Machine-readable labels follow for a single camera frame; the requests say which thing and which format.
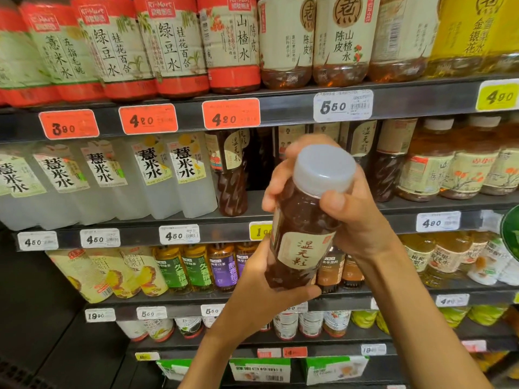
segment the bottle cap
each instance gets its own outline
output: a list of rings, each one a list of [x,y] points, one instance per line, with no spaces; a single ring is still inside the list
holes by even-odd
[[[297,156],[293,180],[302,192],[321,198],[328,190],[346,191],[355,174],[355,160],[331,145],[309,145]]]
[[[474,127],[497,127],[501,116],[469,116],[469,125]]]
[[[424,128],[434,131],[450,130],[454,119],[425,119]]]

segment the yellow price tag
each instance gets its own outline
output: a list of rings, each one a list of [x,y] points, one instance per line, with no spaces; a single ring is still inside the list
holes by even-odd
[[[135,359],[137,361],[159,360],[160,355],[158,352],[135,352]]]
[[[263,240],[272,231],[272,221],[249,222],[249,236],[254,242]]]
[[[517,109],[518,94],[519,79],[487,80],[480,85],[476,111]]]

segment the forearm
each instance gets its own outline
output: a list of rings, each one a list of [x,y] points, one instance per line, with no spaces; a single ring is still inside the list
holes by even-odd
[[[210,331],[205,334],[178,389],[216,389],[236,346]]]
[[[412,386],[417,389],[490,389],[420,281],[404,247],[359,266],[373,291]]]

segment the white price tag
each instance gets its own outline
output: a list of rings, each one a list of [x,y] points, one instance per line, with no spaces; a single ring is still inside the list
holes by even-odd
[[[464,307],[469,304],[469,294],[439,294],[436,296],[438,307]]]
[[[81,229],[79,237],[83,248],[121,246],[121,236],[117,228]]]
[[[381,356],[387,353],[386,344],[361,344],[360,353],[362,356]]]
[[[282,312],[282,314],[288,313],[306,313],[308,311],[308,302],[298,304],[297,306],[290,307]]]
[[[168,310],[164,306],[137,307],[137,318],[140,320],[165,320]]]
[[[367,120],[373,113],[373,91],[351,90],[317,93],[314,96],[314,120]]]
[[[115,310],[113,308],[87,308],[85,310],[87,322],[114,322]]]
[[[463,340],[461,344],[471,353],[486,352],[486,340]]]
[[[191,244],[200,242],[200,228],[192,225],[163,225],[159,227],[160,243]]]
[[[135,352],[135,359],[138,361],[159,360],[160,354],[158,352]]]
[[[416,232],[444,232],[459,229],[461,212],[420,213],[416,216]]]
[[[377,301],[375,300],[375,298],[371,298],[371,310],[378,310],[378,305],[377,305]]]
[[[202,304],[200,311],[203,317],[217,317],[224,309],[225,304]]]
[[[59,248],[58,235],[55,231],[20,232],[16,236],[22,251],[57,250]]]

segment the orange price tag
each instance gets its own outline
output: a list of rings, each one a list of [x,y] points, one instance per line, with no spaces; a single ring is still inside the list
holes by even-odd
[[[306,347],[283,348],[283,357],[308,357]]]
[[[47,139],[95,138],[99,127],[90,109],[40,112],[39,120]]]
[[[121,106],[119,117],[126,135],[178,131],[177,112],[173,104]]]
[[[204,101],[202,113],[208,130],[257,127],[261,124],[260,100],[257,98]]]

